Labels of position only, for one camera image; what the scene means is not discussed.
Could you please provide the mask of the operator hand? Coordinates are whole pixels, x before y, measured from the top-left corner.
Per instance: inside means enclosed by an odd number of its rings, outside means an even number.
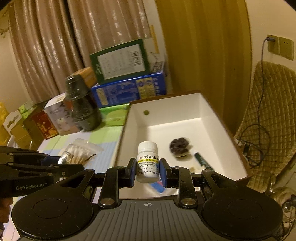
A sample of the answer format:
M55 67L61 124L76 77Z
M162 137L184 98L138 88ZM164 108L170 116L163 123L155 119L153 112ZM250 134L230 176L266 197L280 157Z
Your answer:
M13 204L13 197L0 199L0 222L8 223L10 219L11 205Z

